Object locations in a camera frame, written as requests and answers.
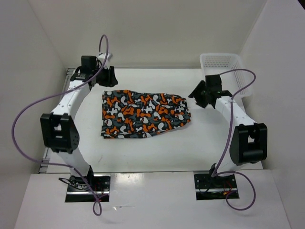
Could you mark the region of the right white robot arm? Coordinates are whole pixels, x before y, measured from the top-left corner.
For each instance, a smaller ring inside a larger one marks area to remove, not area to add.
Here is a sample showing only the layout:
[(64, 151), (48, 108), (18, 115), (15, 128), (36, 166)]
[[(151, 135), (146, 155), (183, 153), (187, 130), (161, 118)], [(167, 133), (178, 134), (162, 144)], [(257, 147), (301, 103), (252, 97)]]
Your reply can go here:
[(267, 158), (268, 130), (258, 123), (236, 103), (234, 94), (223, 90), (219, 74), (207, 75), (188, 96), (202, 108), (211, 105), (229, 123), (228, 137), (217, 163), (210, 169), (209, 182), (221, 187), (226, 177), (234, 174), (246, 164), (256, 164)]

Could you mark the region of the orange camouflage shorts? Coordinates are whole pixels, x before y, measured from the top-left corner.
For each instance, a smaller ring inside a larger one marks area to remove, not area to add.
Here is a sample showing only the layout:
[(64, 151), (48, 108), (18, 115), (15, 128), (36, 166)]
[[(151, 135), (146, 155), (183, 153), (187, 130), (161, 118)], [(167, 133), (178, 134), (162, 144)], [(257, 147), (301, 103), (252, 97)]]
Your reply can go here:
[(102, 94), (104, 139), (148, 138), (184, 127), (190, 121), (186, 98), (179, 95), (131, 90)]

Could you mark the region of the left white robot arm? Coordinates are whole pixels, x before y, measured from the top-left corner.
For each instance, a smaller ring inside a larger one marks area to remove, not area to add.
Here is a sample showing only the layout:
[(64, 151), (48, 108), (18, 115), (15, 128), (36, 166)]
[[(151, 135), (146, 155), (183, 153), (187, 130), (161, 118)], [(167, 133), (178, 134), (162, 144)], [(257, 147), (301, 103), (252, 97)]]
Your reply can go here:
[(114, 67), (109, 64), (112, 54), (82, 56), (81, 65), (73, 71), (66, 94), (49, 114), (40, 118), (44, 144), (57, 153), (69, 167), (72, 183), (78, 182), (83, 190), (95, 185), (92, 167), (84, 160), (80, 150), (80, 135), (74, 123), (84, 98), (96, 85), (113, 87), (118, 84)]

